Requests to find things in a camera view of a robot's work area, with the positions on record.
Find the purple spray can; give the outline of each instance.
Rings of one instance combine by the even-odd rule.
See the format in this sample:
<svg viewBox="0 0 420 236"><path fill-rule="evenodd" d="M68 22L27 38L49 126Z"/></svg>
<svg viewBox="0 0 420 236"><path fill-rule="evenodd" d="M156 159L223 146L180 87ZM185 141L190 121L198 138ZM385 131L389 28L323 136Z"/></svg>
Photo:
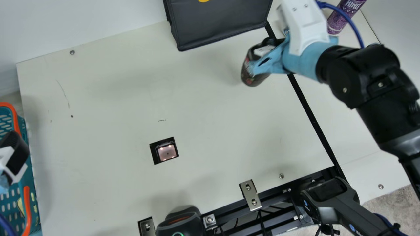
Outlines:
<svg viewBox="0 0 420 236"><path fill-rule="evenodd" d="M343 10L351 18L360 10L366 1L367 0L341 0L337 7ZM348 24L346 19L336 11L331 14L327 22L329 34L340 33Z"/></svg>

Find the gray carpet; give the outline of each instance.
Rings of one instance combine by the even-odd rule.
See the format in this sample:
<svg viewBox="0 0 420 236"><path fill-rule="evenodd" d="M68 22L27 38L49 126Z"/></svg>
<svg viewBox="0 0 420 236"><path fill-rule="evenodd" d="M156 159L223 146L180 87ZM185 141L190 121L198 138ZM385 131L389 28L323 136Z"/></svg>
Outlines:
<svg viewBox="0 0 420 236"><path fill-rule="evenodd" d="M387 217L391 223L399 223L401 232L406 235L420 235L420 201L411 186L365 202L363 206L371 212ZM318 226L311 226L281 236L314 236L317 229ZM340 230L340 236L352 236L342 226L334 226L334 229Z"/></svg>

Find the bolt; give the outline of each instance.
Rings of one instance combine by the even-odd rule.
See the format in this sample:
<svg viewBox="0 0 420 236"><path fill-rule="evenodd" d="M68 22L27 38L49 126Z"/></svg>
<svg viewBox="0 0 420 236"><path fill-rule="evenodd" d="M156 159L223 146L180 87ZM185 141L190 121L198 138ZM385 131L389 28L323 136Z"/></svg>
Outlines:
<svg viewBox="0 0 420 236"><path fill-rule="evenodd" d="M213 222L213 220L214 219L211 216L209 216L209 217L206 218L207 223L211 223L211 222Z"/></svg>

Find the metal bracket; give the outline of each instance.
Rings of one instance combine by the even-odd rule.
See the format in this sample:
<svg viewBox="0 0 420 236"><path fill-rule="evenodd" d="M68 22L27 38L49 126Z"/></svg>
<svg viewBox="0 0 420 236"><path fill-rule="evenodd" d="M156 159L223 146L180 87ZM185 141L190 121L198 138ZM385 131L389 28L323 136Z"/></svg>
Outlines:
<svg viewBox="0 0 420 236"><path fill-rule="evenodd" d="M241 188L242 195L248 203L250 211L255 211L263 207L252 179L240 183L239 187Z"/></svg>
<svg viewBox="0 0 420 236"><path fill-rule="evenodd" d="M203 223L206 230L217 228L216 217L214 214L204 216Z"/></svg>
<svg viewBox="0 0 420 236"><path fill-rule="evenodd" d="M155 224L153 223L153 219L151 217L146 220L139 221L138 224L140 236L156 236Z"/></svg>

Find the blue cable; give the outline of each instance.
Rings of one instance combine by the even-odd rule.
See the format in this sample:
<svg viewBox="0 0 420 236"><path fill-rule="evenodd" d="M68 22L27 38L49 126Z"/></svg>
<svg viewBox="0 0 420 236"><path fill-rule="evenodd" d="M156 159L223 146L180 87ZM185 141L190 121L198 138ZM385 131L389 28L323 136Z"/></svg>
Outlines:
<svg viewBox="0 0 420 236"><path fill-rule="evenodd" d="M3 227L4 230L6 230L9 236L17 236L10 223L7 221L6 218L4 218L2 214L0 214L0 225Z"/></svg>
<svg viewBox="0 0 420 236"><path fill-rule="evenodd" d="M365 47L365 45L363 44L362 37L360 36L359 30L357 30L357 27L354 24L354 22L352 21L352 19L350 18L350 16L348 16L343 10L341 10L340 8L338 8L334 5L331 5L331 4L325 3L325 2L319 2L319 1L316 1L316 2L317 2L318 6L320 8L329 8L329 9L332 9L332 10L338 12L340 15L342 15L346 19L346 21L351 25L351 27L353 28L353 31L357 36L357 40L359 41L360 47L361 48Z"/></svg>
<svg viewBox="0 0 420 236"><path fill-rule="evenodd" d="M380 214L377 214L377 213L374 213L374 214L377 217L379 217L386 224L386 226L388 226L389 228L392 228L393 227L393 225L391 224L391 222L389 222L389 220L387 218L385 218L385 216L380 215ZM399 236L408 236L408 235L404 234L403 232L401 232L398 229L394 229L393 232L396 233L396 234L398 234Z"/></svg>

